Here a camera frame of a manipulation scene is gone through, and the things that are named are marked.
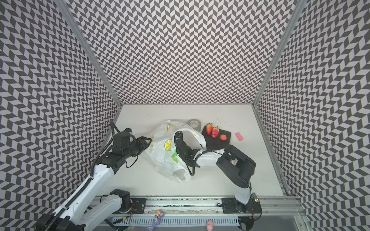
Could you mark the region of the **white plastic bag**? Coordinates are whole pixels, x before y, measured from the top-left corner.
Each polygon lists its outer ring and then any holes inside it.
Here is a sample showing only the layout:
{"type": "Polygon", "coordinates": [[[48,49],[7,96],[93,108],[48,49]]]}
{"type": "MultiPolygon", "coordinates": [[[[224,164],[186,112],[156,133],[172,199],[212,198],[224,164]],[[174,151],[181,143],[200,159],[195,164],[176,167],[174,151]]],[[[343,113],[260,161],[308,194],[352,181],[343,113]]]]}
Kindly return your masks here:
{"type": "Polygon", "coordinates": [[[206,140],[200,132],[186,123],[167,120],[146,135],[152,142],[145,152],[148,161],[159,174],[177,183],[183,183],[190,180],[191,175],[186,163],[176,151],[174,137],[178,131],[183,133],[183,140],[191,149],[206,149],[206,140]]]}

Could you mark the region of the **red fake strawberry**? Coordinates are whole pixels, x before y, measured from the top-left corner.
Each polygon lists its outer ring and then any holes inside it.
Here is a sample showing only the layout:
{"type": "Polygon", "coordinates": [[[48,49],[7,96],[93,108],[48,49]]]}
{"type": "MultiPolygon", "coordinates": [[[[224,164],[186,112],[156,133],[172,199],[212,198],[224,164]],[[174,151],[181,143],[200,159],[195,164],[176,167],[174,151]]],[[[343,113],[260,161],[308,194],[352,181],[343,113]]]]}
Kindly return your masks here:
{"type": "Polygon", "coordinates": [[[211,137],[213,139],[216,139],[219,136],[220,130],[218,127],[213,127],[212,132],[211,132],[211,137]]]}
{"type": "Polygon", "coordinates": [[[207,133],[208,135],[211,135],[213,128],[214,128],[214,127],[213,127],[212,123],[208,123],[208,124],[206,125],[206,133],[207,133]]]}

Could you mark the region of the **orange fake peach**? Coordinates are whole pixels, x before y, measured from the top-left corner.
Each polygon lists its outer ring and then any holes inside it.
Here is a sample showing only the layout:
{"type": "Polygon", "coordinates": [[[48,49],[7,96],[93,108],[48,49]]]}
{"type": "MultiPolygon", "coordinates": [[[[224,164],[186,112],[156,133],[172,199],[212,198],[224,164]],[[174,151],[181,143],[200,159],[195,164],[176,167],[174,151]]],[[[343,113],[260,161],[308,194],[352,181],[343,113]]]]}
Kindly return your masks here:
{"type": "Polygon", "coordinates": [[[220,135],[220,140],[226,141],[227,140],[227,136],[224,135],[224,134],[220,135]]]}

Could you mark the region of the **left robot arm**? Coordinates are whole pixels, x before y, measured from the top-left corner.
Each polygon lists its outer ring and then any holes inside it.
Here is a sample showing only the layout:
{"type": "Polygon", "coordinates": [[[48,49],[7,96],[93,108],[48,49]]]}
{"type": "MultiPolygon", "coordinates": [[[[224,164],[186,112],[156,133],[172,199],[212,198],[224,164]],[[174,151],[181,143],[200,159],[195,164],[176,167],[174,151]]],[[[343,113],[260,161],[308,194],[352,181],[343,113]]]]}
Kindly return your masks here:
{"type": "Polygon", "coordinates": [[[90,174],[77,190],[51,214],[36,222],[37,231],[92,231],[114,212],[131,209],[130,193],[113,190],[97,206],[88,206],[130,157],[138,157],[152,143],[148,137],[134,137],[130,129],[112,136],[90,168],[90,174]]]}

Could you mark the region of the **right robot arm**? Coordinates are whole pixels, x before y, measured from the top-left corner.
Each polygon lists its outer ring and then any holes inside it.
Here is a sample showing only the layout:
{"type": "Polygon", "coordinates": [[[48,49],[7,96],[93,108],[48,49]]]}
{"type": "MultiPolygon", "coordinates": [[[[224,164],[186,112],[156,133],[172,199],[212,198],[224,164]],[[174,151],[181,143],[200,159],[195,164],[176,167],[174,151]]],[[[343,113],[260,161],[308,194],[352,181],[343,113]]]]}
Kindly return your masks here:
{"type": "Polygon", "coordinates": [[[259,198],[253,193],[251,179],[255,173],[256,162],[233,145],[220,150],[192,149],[184,141],[184,135],[178,131],[173,141],[178,156],[185,162],[187,171],[195,175],[197,167],[219,167],[219,169],[237,187],[234,198],[223,198],[217,206],[225,214],[262,214],[259,198]]]}

